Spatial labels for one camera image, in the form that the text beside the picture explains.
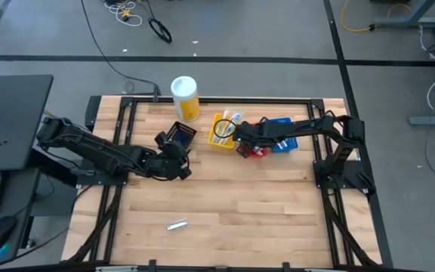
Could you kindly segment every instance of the black desk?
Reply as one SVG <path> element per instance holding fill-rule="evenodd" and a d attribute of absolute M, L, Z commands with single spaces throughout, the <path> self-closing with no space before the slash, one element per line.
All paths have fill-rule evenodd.
<path fill-rule="evenodd" d="M 9 172 L 2 195 L 0 217 L 17 216 L 17 226 L 0 261 L 17 254 L 28 238 L 31 206 L 40 174 L 49 175 L 75 188 L 77 177 L 70 170 L 32 148 L 45 109 L 53 76 L 0 76 L 0 172 Z"/>

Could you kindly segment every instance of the blue box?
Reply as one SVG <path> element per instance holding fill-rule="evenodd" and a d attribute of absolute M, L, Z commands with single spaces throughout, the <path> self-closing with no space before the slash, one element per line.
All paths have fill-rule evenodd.
<path fill-rule="evenodd" d="M 276 118 L 276 119 L 270 119 L 270 121 L 280 122 L 283 124 L 290 124 L 292 122 L 292 119 L 289 117 L 283 117 L 283 118 Z M 280 149 L 277 145 L 275 145 L 273 148 L 271 148 L 271 152 L 289 152 L 293 149 L 298 149 L 298 142 L 296 141 L 296 138 L 288 138 L 285 139 L 285 143 L 288 145 L 287 147 L 283 147 L 283 149 Z"/>

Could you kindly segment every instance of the gray floor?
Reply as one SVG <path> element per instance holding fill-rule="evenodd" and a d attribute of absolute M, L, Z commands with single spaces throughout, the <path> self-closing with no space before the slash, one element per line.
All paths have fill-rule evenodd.
<path fill-rule="evenodd" d="M 85 0 L 85 4 L 97 40 L 108 55 L 336 58 L 321 1 L 153 0 L 156 16 L 174 36 L 172 45 L 158 40 L 146 22 L 136 28 L 124 26 L 100 1 Z M 343 4 L 344 0 L 332 0 L 338 22 Z M 390 6 L 350 0 L 347 25 L 368 26 L 373 17 L 385 16 Z M 147 18 L 145 11 L 136 14 Z M 393 16 L 401 14 L 405 12 L 398 8 Z M 435 16 L 435 6 L 427 15 Z M 338 32 L 348 60 L 428 60 L 419 47 L 417 29 L 351 33 L 338 27 Z M 426 32 L 424 42 L 431 44 L 435 38 Z M 13 0 L 0 21 L 0 55 L 10 54 L 96 56 L 98 51 L 79 1 Z M 201 95 L 345 98 L 335 65 L 115 65 L 128 75 L 157 82 L 164 94 L 170 93 L 173 78 L 188 75 L 198 82 Z M 409 116 L 430 114 L 425 95 L 435 81 L 435 67 L 349 66 L 348 70 L 359 114 L 367 125 L 367 145 L 394 265 L 435 271 L 435 176 L 424 160 L 425 128 L 406 122 Z M 42 73 L 55 77 L 47 109 L 79 123 L 90 95 L 121 94 L 126 81 L 101 62 L 0 61 L 0 75 Z M 149 87 L 136 83 L 135 91 L 149 91 Z M 75 159 L 71 153 L 58 152 Z M 430 133 L 429 157 L 435 167 L 435 128 Z M 75 195 L 71 190 L 64 192 L 57 197 Z M 52 206 L 52 201 L 40 205 Z M 64 229 L 69 209 L 60 211 L 58 217 L 36 220 L 32 237 L 44 241 Z M 64 240 L 62 236 L 11 266 L 56 263 Z"/>

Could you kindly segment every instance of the wooden table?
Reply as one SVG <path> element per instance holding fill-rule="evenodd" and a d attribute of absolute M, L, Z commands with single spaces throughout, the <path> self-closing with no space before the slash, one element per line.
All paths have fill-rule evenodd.
<path fill-rule="evenodd" d="M 120 99 L 102 97 L 95 135 L 112 140 Z M 324 99 L 324 104 L 336 115 L 347 114 L 342 99 Z M 244 110 L 249 122 L 262 116 L 309 119 L 303 105 L 201 103 L 200 117 L 187 123 L 198 131 L 191 144 L 192 175 L 172 182 L 129 175 L 111 264 L 156 259 L 158 265 L 174 266 L 281 267 L 287 261 L 292 267 L 332 267 L 322 197 L 313 176 L 312 137 L 297 138 L 299 149 L 290 153 L 244 159 L 207 142 L 214 114 L 226 107 Z M 138 103 L 131 143 L 156 149 L 154 137 L 177 119 L 172 103 Z M 101 191 L 94 186 L 76 203 L 62 259 L 73 255 L 93 230 Z M 342 196 L 350 232 L 380 263 L 367 199 L 358 190 L 342 190 Z M 181 218 L 187 218 L 187 227 L 167 230 L 168 223 Z M 341 235 L 335 233 L 344 264 Z"/>

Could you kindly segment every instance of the white cable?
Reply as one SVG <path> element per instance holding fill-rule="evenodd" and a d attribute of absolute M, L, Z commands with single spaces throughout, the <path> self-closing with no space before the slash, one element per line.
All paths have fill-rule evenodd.
<path fill-rule="evenodd" d="M 419 26 L 419 32 L 420 32 L 420 34 L 421 34 L 421 48 L 422 48 L 426 53 L 429 54 L 429 58 L 435 60 L 435 56 L 434 56 L 432 53 L 430 53 L 429 51 L 427 51 L 426 47 L 424 46 L 424 42 L 422 41 L 422 34 L 423 34 L 424 30 L 423 30 L 423 28 L 422 28 L 421 25 Z M 434 107 L 432 106 L 432 104 L 430 103 L 430 93 L 431 93 L 431 91 L 432 91 L 432 89 L 433 89 L 434 86 L 435 86 L 435 83 L 434 83 L 434 84 L 429 88 L 429 91 L 427 91 L 427 96 L 426 96 L 426 98 L 427 98 L 427 105 L 429 105 L 430 109 L 433 110 L 433 111 L 435 111 L 435 108 L 434 108 Z"/>
<path fill-rule="evenodd" d="M 116 4 L 113 4 L 113 5 L 108 5 L 106 2 L 104 2 L 103 4 L 105 5 L 106 8 L 109 9 L 111 14 L 115 14 L 115 18 L 120 23 L 123 23 L 123 24 L 125 24 L 127 26 L 140 26 L 142 24 L 142 17 L 140 17 L 138 15 L 134 15 L 134 14 L 129 14 L 128 15 L 128 17 L 139 18 L 140 22 L 138 24 L 127 23 L 124 20 L 119 18 L 119 15 L 124 13 L 124 9 L 128 9 L 128 10 L 134 9 L 135 6 L 136 6 L 135 2 L 125 2 L 123 4 L 116 3 Z"/>

